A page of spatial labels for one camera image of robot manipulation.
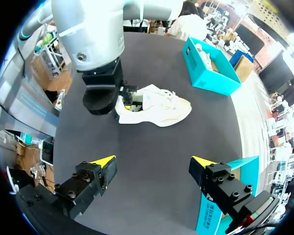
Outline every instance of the floor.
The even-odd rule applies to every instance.
[[[271,170],[266,133],[266,120],[270,118],[269,94],[259,76],[252,72],[231,98],[237,114],[243,158],[260,157],[258,194],[264,190],[267,172]]]

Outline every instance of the dark hair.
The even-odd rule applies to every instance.
[[[198,15],[197,7],[194,5],[194,3],[187,0],[187,1],[183,2],[183,7],[182,7],[182,10],[181,10],[179,17],[180,16],[187,16],[187,15],[191,15],[191,14]]]
[[[200,7],[197,7],[197,11],[198,11],[199,17],[201,17],[202,19],[204,19],[204,17],[205,17],[204,11]]]

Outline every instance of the ceiling light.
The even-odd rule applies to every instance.
[[[294,33],[290,33],[288,35],[288,41],[289,41],[290,44],[294,45]]]
[[[247,9],[248,7],[245,5],[237,5],[235,6],[235,12],[239,15],[239,16],[244,16],[247,13]]]

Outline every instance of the shoelace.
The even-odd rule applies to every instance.
[[[170,92],[168,90],[161,89],[160,94],[162,94],[165,98],[167,98],[170,101],[169,105],[165,104],[164,106],[174,109],[176,106],[177,98],[178,98],[175,92]]]

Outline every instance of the white shirt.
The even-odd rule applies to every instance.
[[[277,161],[285,161],[292,154],[292,146],[290,143],[284,143],[282,146],[277,147],[275,150],[274,158]]]
[[[280,219],[281,216],[285,213],[285,206],[283,206],[282,204],[279,204],[279,206],[275,209],[274,213],[276,213],[276,215],[273,217],[273,219]]]
[[[281,102],[282,102],[282,97],[278,96],[278,97],[276,98],[276,102],[277,102],[277,103],[281,103]]]
[[[130,20],[123,21],[123,26],[127,27],[139,27],[141,24],[141,20],[133,20],[133,24],[131,23]],[[142,27],[148,27],[149,26],[149,21],[148,20],[143,20]]]
[[[289,107],[289,103],[286,100],[282,101],[282,105],[284,108],[288,108]]]
[[[168,33],[186,41],[188,37],[203,41],[208,33],[206,21],[198,15],[180,16],[169,28]]]

